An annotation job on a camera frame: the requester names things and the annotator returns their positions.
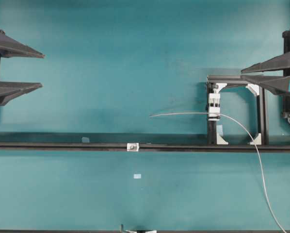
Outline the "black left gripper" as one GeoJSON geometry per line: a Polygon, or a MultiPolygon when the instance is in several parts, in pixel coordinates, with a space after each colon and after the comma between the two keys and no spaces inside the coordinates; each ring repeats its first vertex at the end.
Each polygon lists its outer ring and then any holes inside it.
{"type": "MultiPolygon", "coordinates": [[[[26,46],[0,30],[0,55],[4,58],[31,57],[44,58],[45,55],[26,46]]],[[[0,106],[9,101],[43,87],[41,83],[0,82],[0,106]]]]}

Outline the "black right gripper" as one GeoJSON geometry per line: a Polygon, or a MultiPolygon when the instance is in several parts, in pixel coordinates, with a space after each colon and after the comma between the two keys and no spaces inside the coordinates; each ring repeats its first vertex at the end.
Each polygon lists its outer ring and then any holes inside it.
{"type": "MultiPolygon", "coordinates": [[[[241,73],[283,70],[284,76],[241,75],[241,79],[267,89],[274,95],[290,95],[290,30],[282,33],[284,54],[241,70],[241,73]]],[[[290,124],[290,96],[282,99],[282,117],[290,124]]]]}

